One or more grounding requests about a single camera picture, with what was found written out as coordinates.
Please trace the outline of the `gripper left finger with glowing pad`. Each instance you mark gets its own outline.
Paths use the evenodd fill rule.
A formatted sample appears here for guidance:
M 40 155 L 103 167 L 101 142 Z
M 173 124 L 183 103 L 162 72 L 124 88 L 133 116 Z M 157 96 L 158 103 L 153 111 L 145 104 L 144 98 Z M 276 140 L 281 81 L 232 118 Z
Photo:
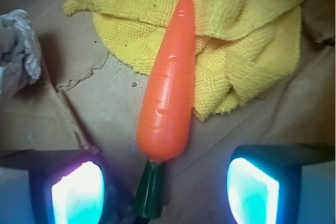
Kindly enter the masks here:
M 1 223 L 102 223 L 106 190 L 90 151 L 1 151 Z

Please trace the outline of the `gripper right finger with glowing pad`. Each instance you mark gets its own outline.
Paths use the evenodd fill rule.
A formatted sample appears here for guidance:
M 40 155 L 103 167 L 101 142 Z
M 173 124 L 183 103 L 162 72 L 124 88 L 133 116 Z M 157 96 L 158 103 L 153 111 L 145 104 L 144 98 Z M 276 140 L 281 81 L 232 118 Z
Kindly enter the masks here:
M 240 145 L 226 186 L 237 223 L 335 223 L 335 147 Z

